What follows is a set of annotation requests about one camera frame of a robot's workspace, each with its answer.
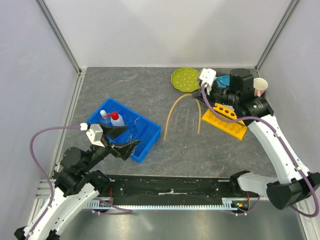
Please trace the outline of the metal crucible tongs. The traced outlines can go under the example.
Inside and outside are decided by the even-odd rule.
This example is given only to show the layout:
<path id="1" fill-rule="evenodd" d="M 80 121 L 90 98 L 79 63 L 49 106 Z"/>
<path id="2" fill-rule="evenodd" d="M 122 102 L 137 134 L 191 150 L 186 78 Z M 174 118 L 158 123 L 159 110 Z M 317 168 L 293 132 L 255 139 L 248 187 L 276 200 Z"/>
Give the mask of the metal crucible tongs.
<path id="1" fill-rule="evenodd" d="M 137 117 L 131 127 L 129 128 L 129 136 L 128 136 L 128 139 L 127 139 L 127 142 L 131 142 L 134 138 L 134 136 L 137 134 L 137 121 L 140 119 L 140 117 Z"/>

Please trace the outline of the squeeze bottle red cap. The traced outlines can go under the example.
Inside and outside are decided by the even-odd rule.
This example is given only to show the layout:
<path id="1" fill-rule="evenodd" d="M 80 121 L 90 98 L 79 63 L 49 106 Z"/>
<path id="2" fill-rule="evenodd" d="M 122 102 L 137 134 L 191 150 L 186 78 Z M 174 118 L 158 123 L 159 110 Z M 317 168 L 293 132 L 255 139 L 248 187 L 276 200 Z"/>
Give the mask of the squeeze bottle red cap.
<path id="1" fill-rule="evenodd" d="M 113 127 L 121 127 L 125 125 L 123 117 L 119 113 L 117 112 L 108 113 L 108 116 L 110 117 L 110 124 Z"/>

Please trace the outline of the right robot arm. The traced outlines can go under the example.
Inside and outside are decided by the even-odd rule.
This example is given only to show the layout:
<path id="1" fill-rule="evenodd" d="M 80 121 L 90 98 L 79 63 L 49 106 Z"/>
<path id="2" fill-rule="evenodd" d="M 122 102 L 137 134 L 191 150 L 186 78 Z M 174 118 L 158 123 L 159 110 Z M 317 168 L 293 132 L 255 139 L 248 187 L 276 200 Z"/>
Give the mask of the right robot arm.
<path id="1" fill-rule="evenodd" d="M 272 107 L 258 89 L 258 79 L 246 68 L 235 68 L 229 73 L 229 85 L 220 87 L 216 71 L 203 68 L 197 80 L 199 93 L 194 98 L 226 123 L 242 121 L 260 142 L 276 173 L 276 177 L 266 177 L 247 170 L 238 172 L 230 177 L 230 193 L 235 197 L 245 192 L 267 197 L 279 210 L 313 197 L 315 211 L 309 216 L 317 216 L 320 174 L 312 173 L 290 146 Z"/>

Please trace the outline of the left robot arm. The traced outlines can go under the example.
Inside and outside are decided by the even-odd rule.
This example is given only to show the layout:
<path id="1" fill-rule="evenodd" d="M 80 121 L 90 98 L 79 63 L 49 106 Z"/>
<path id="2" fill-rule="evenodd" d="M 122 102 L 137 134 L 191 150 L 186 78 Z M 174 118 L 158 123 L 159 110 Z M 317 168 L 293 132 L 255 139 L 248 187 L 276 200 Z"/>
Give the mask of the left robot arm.
<path id="1" fill-rule="evenodd" d="M 29 225 L 18 228 L 18 240 L 58 240 L 66 226 L 95 197 L 104 197 L 110 191 L 110 178 L 100 170 L 92 171 L 108 155 L 127 160 L 141 142 L 132 140 L 114 143 L 128 126 L 107 126 L 99 123 L 81 123 L 74 129 L 84 131 L 91 146 L 83 151 L 71 147 L 63 155 L 62 171 L 54 174 L 55 182 L 48 181 L 50 195 L 38 215 Z"/>

